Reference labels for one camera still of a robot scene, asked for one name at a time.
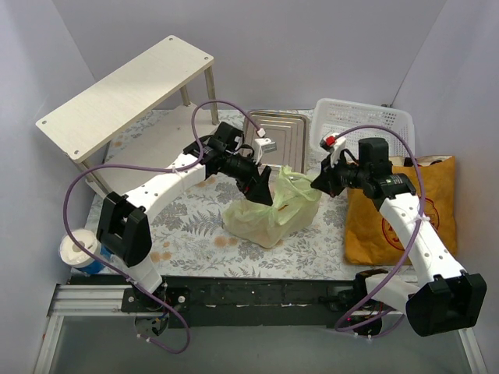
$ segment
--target red cap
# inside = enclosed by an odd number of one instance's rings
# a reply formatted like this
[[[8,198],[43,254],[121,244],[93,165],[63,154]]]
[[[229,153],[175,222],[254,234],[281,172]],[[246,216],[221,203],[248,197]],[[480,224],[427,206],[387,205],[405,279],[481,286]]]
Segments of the red cap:
[[[332,146],[334,144],[334,142],[336,142],[336,139],[334,138],[334,136],[328,136],[326,138],[326,145],[327,146]]]

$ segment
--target pale green plastic bag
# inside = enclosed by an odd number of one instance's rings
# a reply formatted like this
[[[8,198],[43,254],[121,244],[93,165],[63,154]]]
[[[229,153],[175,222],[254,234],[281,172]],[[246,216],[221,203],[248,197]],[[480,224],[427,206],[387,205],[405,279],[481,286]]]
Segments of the pale green plastic bag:
[[[274,183],[272,206],[235,201],[222,214],[224,228],[264,248],[273,247],[279,239],[312,224],[322,193],[310,187],[314,179],[284,166]]]

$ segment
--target leaf pattern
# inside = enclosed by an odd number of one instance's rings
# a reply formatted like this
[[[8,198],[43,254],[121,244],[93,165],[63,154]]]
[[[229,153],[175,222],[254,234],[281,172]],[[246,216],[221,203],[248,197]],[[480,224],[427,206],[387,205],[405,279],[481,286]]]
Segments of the leaf pattern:
[[[169,111],[150,111],[111,142],[111,159],[142,131],[168,116]],[[312,111],[299,111],[311,117]],[[219,111],[221,121],[242,128],[243,117],[233,110]],[[309,173],[319,171],[323,153],[310,151]],[[190,188],[161,211],[151,224],[154,258],[162,274],[172,276],[292,278],[351,280],[368,266],[343,260],[346,193],[334,199],[323,195],[313,223],[283,238],[274,248],[235,238],[221,226],[221,214],[243,195],[233,179],[222,174]],[[95,196],[86,228],[96,231],[102,199]],[[111,262],[120,267],[114,256]],[[104,269],[102,273],[111,273]],[[415,281],[410,266],[401,276]]]

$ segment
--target yellow bag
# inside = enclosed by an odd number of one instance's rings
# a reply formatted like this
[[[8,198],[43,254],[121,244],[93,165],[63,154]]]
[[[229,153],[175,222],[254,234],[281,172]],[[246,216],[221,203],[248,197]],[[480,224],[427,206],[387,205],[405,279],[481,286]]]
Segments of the yellow bag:
[[[392,157],[393,173],[406,174],[419,194],[414,167],[403,165],[403,157]],[[454,221],[455,158],[429,156],[418,159],[426,190],[425,214],[438,236],[455,256],[457,243]],[[390,224],[376,210],[361,190],[349,189],[349,211],[346,217],[345,258],[362,265],[394,265],[404,247]]]
[[[313,177],[281,168],[274,184],[272,206],[240,200],[222,214],[224,228],[235,236],[264,248],[279,239],[309,226],[319,209],[321,191],[312,189]]]

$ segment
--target white plastic basket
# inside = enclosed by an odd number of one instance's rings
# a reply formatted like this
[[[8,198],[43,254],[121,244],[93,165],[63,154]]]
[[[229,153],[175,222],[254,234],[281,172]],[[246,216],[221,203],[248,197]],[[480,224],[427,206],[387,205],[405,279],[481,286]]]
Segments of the white plastic basket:
[[[320,99],[313,110],[310,125],[310,146],[321,153],[320,140],[329,132],[342,132],[358,125],[381,125],[399,134],[414,152],[414,125],[406,111],[359,104],[351,101]],[[380,137],[388,141],[390,156],[407,157],[404,146],[388,132],[376,129],[361,129],[346,136],[346,146],[358,156],[358,141],[363,138]]]

